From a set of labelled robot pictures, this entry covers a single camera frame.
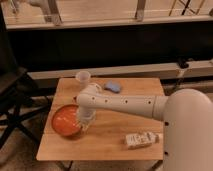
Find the blue object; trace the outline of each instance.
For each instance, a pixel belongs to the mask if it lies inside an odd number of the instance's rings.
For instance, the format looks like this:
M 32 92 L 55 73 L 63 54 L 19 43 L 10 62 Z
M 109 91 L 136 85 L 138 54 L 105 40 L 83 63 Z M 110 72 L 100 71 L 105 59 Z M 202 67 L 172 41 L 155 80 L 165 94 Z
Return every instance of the blue object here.
M 110 91 L 112 91 L 114 93 L 120 93 L 121 85 L 119 83 L 115 83 L 115 82 L 109 81 L 109 82 L 107 82 L 104 85 L 104 89 L 105 90 L 110 90 Z

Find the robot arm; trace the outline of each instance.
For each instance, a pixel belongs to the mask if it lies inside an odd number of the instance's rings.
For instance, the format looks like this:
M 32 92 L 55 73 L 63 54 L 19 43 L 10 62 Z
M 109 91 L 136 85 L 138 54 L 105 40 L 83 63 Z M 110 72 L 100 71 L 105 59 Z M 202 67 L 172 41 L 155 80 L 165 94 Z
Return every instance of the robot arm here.
M 103 95 L 98 84 L 88 85 L 78 96 L 78 118 L 80 122 L 92 119 L 95 109 L 108 109 L 163 120 L 166 96 Z
M 203 93 L 184 89 L 170 97 L 107 96 L 90 84 L 77 97 L 80 122 L 89 122 L 96 108 L 164 120 L 164 171 L 213 170 L 213 104 Z

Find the tiled floor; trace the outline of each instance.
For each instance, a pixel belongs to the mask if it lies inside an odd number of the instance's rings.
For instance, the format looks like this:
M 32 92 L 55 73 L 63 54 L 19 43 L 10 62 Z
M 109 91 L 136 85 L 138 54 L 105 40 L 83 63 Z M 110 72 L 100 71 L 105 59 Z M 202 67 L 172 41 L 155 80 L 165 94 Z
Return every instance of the tiled floor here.
M 213 100 L 213 93 L 207 94 Z M 47 114 L 27 121 L 25 125 L 37 137 L 41 137 Z M 0 151 L 1 171 L 60 171 L 54 162 L 39 162 L 35 159 L 37 147 L 31 140 L 16 130 Z M 74 162 L 72 171 L 147 171 L 155 161 L 103 161 Z

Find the wooden tabletop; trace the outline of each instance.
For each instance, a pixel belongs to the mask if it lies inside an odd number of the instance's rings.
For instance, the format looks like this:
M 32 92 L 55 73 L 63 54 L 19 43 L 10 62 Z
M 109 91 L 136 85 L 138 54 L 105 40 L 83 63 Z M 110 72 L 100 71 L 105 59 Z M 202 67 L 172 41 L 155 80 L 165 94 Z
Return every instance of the wooden tabletop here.
M 123 95 L 164 95 L 161 83 L 156 78 L 92 78 L 101 86 L 107 81 L 122 85 Z M 73 78 L 59 80 L 51 111 L 48 115 L 37 159 L 40 161 L 65 160 L 162 160 L 163 142 L 161 122 L 108 110 L 97 110 L 96 120 L 89 129 L 74 139 L 56 134 L 51 127 L 53 114 L 60 107 L 74 104 L 73 97 L 80 86 Z M 160 142 L 150 147 L 128 150 L 125 135 L 153 131 L 160 135 Z

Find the clear plastic cup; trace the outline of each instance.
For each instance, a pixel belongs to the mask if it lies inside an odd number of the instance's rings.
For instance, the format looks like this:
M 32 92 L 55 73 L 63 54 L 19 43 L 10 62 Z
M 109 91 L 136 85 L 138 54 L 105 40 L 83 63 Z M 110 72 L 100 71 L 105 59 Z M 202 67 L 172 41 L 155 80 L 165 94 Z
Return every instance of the clear plastic cup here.
M 91 74 L 88 71 L 79 71 L 75 78 L 80 83 L 81 88 L 85 88 L 90 82 Z

